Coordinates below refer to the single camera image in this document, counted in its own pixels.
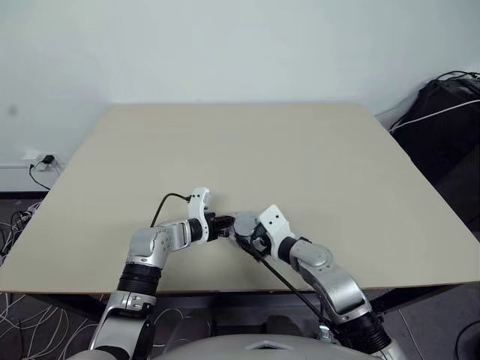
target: beige table surface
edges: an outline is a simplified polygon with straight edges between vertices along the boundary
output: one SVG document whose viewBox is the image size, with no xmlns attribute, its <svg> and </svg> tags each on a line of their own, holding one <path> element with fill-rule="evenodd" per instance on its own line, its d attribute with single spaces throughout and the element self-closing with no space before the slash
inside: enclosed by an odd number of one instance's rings
<svg viewBox="0 0 480 360">
<path fill-rule="evenodd" d="M 478 242 L 359 105 L 124 105 L 73 156 L 0 269 L 0 290 L 114 290 L 134 230 L 165 193 L 197 186 L 211 189 L 218 214 L 277 204 L 294 233 L 330 248 L 364 288 L 480 279 Z M 160 217 L 186 214 L 169 199 Z M 172 254 L 160 288 L 284 286 L 218 239 Z"/>
</svg>

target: white wall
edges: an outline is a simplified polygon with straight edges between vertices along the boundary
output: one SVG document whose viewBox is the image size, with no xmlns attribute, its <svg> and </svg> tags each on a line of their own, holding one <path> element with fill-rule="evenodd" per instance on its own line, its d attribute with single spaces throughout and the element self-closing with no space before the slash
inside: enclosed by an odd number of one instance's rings
<svg viewBox="0 0 480 360">
<path fill-rule="evenodd" d="M 479 15 L 478 0 L 3 0 L 0 191 L 38 190 L 5 167 L 29 149 L 67 160 L 109 103 L 357 101 L 383 113 L 480 64 Z"/>
</svg>

